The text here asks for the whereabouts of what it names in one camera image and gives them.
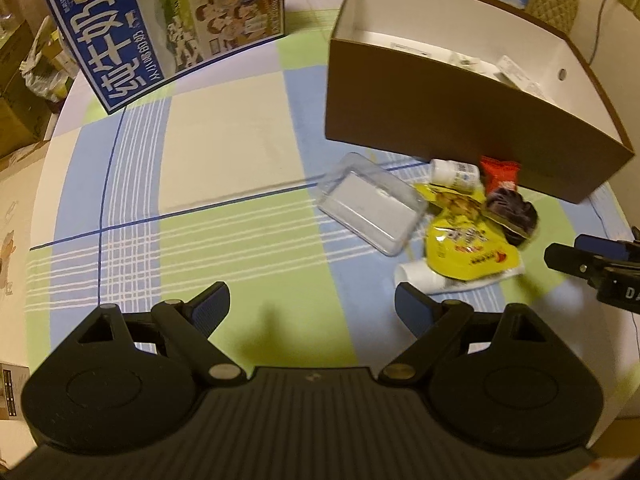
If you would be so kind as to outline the yellow snack packet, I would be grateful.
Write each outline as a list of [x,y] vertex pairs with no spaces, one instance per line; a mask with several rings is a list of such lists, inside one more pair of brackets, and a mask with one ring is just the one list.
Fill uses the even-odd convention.
[[502,229],[482,213],[480,186],[466,194],[431,183],[416,183],[424,200],[438,209],[425,231],[425,257],[444,278],[472,282],[518,268],[520,253]]

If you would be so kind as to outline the red candy wrapper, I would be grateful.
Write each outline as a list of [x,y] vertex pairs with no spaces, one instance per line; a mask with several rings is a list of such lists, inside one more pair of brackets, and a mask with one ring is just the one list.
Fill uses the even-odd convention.
[[483,156],[480,159],[480,169],[486,195],[498,190],[516,191],[518,189],[518,173],[521,165],[518,162],[506,162]]

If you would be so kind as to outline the clear plastic case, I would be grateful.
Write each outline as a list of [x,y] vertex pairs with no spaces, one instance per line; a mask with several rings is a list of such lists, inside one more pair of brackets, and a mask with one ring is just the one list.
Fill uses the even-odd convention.
[[355,152],[318,182],[316,204],[387,257],[401,253],[427,208],[412,185]]

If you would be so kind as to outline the dark hair scrunchie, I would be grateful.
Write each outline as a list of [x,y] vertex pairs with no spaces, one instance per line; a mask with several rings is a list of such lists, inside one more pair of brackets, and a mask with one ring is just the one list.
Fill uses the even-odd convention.
[[524,200],[518,191],[496,188],[488,194],[483,211],[486,218],[500,226],[506,241],[515,247],[527,242],[538,226],[534,205]]

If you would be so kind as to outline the white pill bottle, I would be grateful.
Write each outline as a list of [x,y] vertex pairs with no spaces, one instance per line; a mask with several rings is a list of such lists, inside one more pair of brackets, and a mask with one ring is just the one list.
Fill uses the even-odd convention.
[[480,185],[480,170],[467,162],[434,158],[430,162],[430,181],[434,185],[470,194]]

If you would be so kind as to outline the plaid tablecloth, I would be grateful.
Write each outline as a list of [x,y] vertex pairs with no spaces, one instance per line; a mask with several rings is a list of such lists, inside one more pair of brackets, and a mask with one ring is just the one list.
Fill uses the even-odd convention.
[[285,0],[283,38],[106,114],[84,78],[53,131],[32,212],[27,362],[98,304],[126,312],[231,292],[213,343],[242,367],[363,365],[412,344],[397,260],[318,211],[350,152],[324,135],[342,0]]

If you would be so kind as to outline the white long carton box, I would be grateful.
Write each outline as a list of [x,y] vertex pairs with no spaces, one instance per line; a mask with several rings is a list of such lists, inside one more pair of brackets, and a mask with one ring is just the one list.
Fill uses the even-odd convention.
[[524,70],[516,64],[512,58],[503,55],[498,59],[496,64],[499,73],[510,81],[516,88],[524,91],[532,96],[536,96],[539,99],[547,99],[546,95],[541,89],[541,86],[533,81]]

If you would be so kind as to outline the brown cardboard box white inside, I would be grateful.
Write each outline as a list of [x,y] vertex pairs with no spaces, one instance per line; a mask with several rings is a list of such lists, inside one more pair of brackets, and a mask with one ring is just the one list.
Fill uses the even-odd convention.
[[[498,71],[503,55],[547,99]],[[422,159],[521,165],[578,203],[634,148],[565,34],[498,0],[344,0],[330,39],[326,137]]]

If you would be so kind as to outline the cardboard boxes stack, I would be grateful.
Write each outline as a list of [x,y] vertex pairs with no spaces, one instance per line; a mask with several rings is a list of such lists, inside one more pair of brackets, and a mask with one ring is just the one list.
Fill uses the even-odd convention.
[[1,157],[41,141],[50,122],[50,105],[27,88],[20,72],[20,64],[33,41],[34,35],[26,21],[1,41]]

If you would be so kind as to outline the dark blue milk carton box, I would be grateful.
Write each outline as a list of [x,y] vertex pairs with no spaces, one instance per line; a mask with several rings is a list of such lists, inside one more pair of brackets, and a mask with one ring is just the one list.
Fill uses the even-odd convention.
[[284,34],[283,0],[46,0],[108,114]]

